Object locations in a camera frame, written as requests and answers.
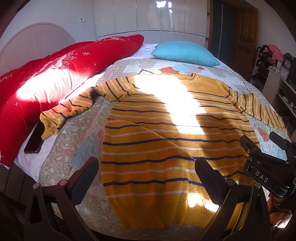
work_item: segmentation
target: door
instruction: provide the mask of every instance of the door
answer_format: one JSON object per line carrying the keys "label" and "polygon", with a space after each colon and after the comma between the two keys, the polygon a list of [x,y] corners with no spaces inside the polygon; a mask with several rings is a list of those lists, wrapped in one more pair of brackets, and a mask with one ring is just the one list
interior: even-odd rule
{"label": "door", "polygon": [[256,64],[257,38],[258,9],[237,8],[229,66],[247,81],[251,79]]}

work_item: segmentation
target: patterned bedspread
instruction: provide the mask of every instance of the patterned bedspread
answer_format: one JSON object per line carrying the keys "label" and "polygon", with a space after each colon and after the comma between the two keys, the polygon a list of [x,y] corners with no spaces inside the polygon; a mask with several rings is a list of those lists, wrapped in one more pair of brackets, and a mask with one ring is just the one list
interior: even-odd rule
{"label": "patterned bedspread", "polygon": [[[245,81],[239,74],[215,67],[148,58],[119,60],[107,70],[106,74],[99,79],[99,82],[116,77],[162,72],[171,74],[191,74],[195,72],[202,76],[221,80],[240,93],[256,93],[262,104],[270,106],[261,92]],[[65,123],[50,154],[41,167],[39,182],[43,186],[54,185],[64,178],[68,179],[75,170],[81,168],[90,156],[95,156],[100,161],[104,123],[112,107],[113,103],[99,97],[90,110],[74,116]],[[262,151],[286,159],[284,151],[269,139],[271,131],[275,131],[283,138],[288,139],[286,132],[270,128],[251,116],[248,116],[248,118],[259,139]],[[100,170],[83,202],[77,205],[76,209],[91,229],[122,239],[192,240],[203,231],[199,227],[191,225],[178,226],[176,224],[164,229],[133,230],[131,228],[122,228],[116,213],[105,200]]]}

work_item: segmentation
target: black phone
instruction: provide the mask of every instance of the black phone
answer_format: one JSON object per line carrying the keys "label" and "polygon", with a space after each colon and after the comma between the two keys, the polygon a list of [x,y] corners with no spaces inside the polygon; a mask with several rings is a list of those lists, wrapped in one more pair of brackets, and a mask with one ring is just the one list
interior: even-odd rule
{"label": "black phone", "polygon": [[42,134],[44,133],[44,130],[45,130],[44,124],[41,121],[39,121],[26,147],[24,148],[25,154],[31,154],[31,153],[37,154],[40,152],[41,146],[44,142],[41,138]]}

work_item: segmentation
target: screw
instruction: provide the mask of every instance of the screw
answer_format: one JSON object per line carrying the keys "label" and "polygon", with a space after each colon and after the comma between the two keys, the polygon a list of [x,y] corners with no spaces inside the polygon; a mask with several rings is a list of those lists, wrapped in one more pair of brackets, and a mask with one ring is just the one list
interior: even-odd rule
{"label": "screw", "polygon": [[261,186],[260,183],[255,183],[255,187],[257,187],[257,188],[261,188],[262,186]]}
{"label": "screw", "polygon": [[36,189],[36,188],[38,188],[39,187],[39,183],[35,183],[34,185],[33,185],[33,188],[34,189]]}
{"label": "screw", "polygon": [[67,184],[67,180],[66,180],[66,179],[60,180],[59,184],[60,184],[61,186],[64,186],[64,185]]}
{"label": "screw", "polygon": [[226,180],[226,183],[228,184],[228,185],[234,185],[234,184],[236,184],[236,182],[235,181],[233,181],[232,179],[227,179]]}

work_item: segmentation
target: yellow striped sweater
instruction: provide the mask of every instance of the yellow striped sweater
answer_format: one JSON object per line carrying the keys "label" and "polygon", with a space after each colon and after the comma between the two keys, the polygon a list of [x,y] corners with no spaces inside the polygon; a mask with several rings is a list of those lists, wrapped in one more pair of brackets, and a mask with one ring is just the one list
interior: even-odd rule
{"label": "yellow striped sweater", "polygon": [[151,74],[106,81],[41,113],[43,139],[57,134],[67,116],[90,108],[93,91],[115,102],[105,124],[101,175],[124,227],[163,228],[173,222],[205,227],[217,206],[197,177],[194,160],[203,156],[225,178],[250,184],[239,140],[246,135],[259,142],[246,114],[285,130],[278,114],[253,93],[240,94],[195,73]]}

